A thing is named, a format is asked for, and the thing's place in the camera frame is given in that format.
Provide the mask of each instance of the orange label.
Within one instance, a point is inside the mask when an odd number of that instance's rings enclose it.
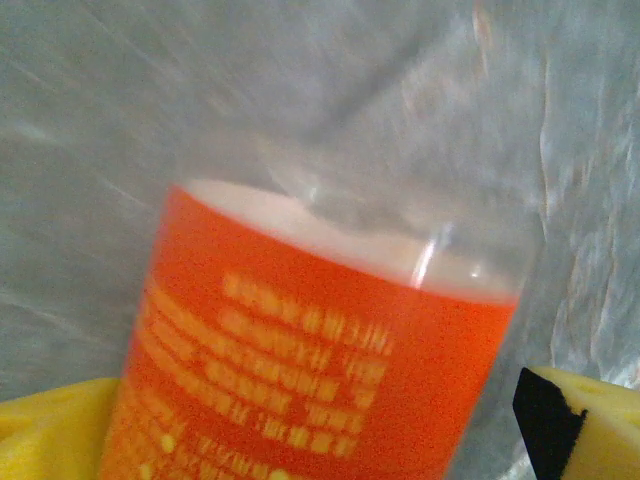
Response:
[[[441,478],[513,310],[329,262],[175,188],[100,478]]]

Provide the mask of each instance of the crinkled plastic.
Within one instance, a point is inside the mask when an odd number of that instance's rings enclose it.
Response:
[[[0,399],[119,373],[202,110],[357,134],[327,169],[471,181],[539,214],[546,245],[451,478],[533,478],[510,408],[523,364],[640,385],[637,2],[393,4],[0,4]]]

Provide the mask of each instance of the gray background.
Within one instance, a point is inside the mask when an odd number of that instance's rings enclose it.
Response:
[[[522,365],[640,385],[639,17],[635,0],[5,0],[0,400],[119,373],[205,98],[294,135],[349,125],[371,154],[345,169],[471,180],[539,215],[451,472],[533,478],[510,410]]]

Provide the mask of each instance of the plastic bottle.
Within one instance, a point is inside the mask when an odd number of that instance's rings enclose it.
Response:
[[[406,118],[403,92],[330,128],[228,115],[219,103],[198,122],[102,480],[445,475],[538,233],[468,186],[380,161],[393,164],[402,145],[383,112]]]

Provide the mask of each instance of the yellow object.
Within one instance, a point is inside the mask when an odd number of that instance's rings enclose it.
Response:
[[[0,403],[0,479],[95,478],[117,385],[91,380]]]
[[[538,480],[640,479],[640,393],[524,369],[514,410]]]

